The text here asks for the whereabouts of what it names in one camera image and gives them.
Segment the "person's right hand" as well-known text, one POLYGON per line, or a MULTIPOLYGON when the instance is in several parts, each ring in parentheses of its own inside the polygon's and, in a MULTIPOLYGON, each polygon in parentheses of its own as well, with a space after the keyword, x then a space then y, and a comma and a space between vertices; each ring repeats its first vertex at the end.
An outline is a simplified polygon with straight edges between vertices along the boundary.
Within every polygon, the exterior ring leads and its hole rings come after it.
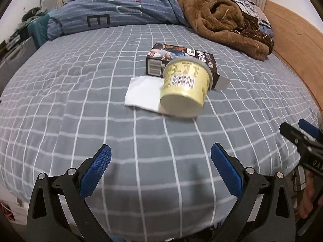
POLYGON ((308 172, 306 187, 303 192, 303 198, 299 207, 299 216, 306 219, 309 213, 313 210, 313 201, 315 197, 314 174, 308 172))

